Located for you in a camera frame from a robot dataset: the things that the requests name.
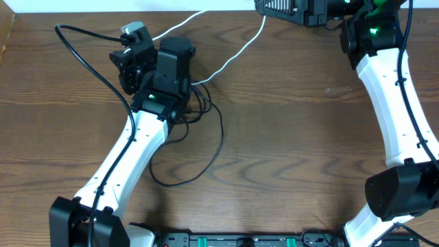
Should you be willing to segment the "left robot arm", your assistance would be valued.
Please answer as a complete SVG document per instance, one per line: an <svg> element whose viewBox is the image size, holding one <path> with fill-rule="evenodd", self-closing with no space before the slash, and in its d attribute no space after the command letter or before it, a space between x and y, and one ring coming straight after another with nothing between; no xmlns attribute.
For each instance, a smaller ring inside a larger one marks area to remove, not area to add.
<svg viewBox="0 0 439 247"><path fill-rule="evenodd" d="M191 94L189 63L195 53L186 38L164 38L154 45L146 26L124 26L110 54L119 70L126 125L92 178L72 199L57 198L49 210L52 246L153 246L155 235L142 224L123 225L132 192L154 153L165 143L187 109Z"/></svg>

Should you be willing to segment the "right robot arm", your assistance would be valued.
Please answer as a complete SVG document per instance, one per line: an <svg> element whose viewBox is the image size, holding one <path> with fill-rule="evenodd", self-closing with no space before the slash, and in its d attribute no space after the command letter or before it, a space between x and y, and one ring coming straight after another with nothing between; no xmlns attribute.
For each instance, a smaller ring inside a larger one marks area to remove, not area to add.
<svg viewBox="0 0 439 247"><path fill-rule="evenodd" d="M418 246L413 230L392 231L438 208L438 140L410 75L409 28L401 27L400 1L266 1L256 11L305 27L338 21L342 51L370 96L385 146L385 171L365 184L366 205L341 233L301 235L303 246Z"/></svg>

